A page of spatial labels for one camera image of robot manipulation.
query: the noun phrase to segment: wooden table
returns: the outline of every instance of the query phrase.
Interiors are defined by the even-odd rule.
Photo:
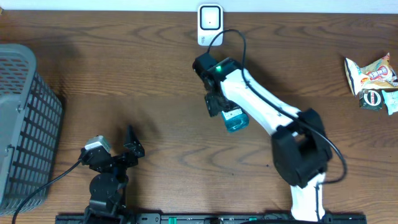
[[[398,220],[398,114],[362,110],[349,90],[343,59],[365,66],[391,53],[398,69],[398,17],[359,14],[226,13],[225,27],[248,39],[248,69],[273,94],[320,113],[348,162],[347,179],[324,191],[332,212],[363,212],[368,223]],[[261,213],[289,210],[291,196],[274,169],[270,137],[252,119],[229,134],[210,118],[201,80],[192,71],[197,15],[185,12],[5,11],[1,43],[30,47],[38,71],[66,99],[54,175],[76,162],[97,134],[113,154],[132,124],[146,150],[128,170],[128,207],[164,213]],[[241,57],[241,40],[226,34],[212,53]],[[327,178],[341,164],[329,163]],[[79,166],[50,188],[47,201],[18,223],[53,223],[88,205],[97,173]],[[10,217],[0,218],[9,223]]]

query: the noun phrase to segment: small green box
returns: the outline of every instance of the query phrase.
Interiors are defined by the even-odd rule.
[[[376,90],[361,90],[359,92],[359,107],[378,111],[382,108],[382,97]]]

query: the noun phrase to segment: snack bag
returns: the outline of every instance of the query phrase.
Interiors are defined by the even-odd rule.
[[[389,65],[389,60],[390,53],[366,67],[359,68],[355,62],[346,58],[346,75],[353,95],[356,96],[362,89],[398,88],[398,78]]]
[[[388,115],[398,111],[398,91],[387,93],[386,91],[381,91],[384,97],[384,103],[387,106]]]

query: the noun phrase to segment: circular logo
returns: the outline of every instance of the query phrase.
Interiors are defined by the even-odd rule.
[[[368,90],[364,95],[365,102],[371,106],[379,105],[381,102],[380,94],[374,90]]]

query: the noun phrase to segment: white arm segment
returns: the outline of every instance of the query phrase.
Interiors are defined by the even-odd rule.
[[[276,106],[279,106],[282,110],[297,117],[297,113],[300,112],[299,109],[276,98],[268,90],[258,84],[246,69],[244,70],[244,75],[246,80],[250,82],[251,86],[256,89],[259,94],[267,98]],[[268,132],[269,135],[276,132],[276,128],[279,125],[286,126],[292,122],[290,118],[281,115],[274,108],[256,96],[246,86],[239,69],[226,76],[226,80],[221,82],[221,89],[227,99],[242,107]],[[292,215],[296,220],[318,221],[317,213],[315,211],[317,207],[315,200],[315,186],[317,182],[322,182],[324,179],[325,173],[318,174],[311,179],[308,182],[308,185],[303,189],[297,186],[290,186],[293,199]],[[322,207],[322,186],[320,185],[319,187],[319,216],[322,218],[325,214],[325,210]]]

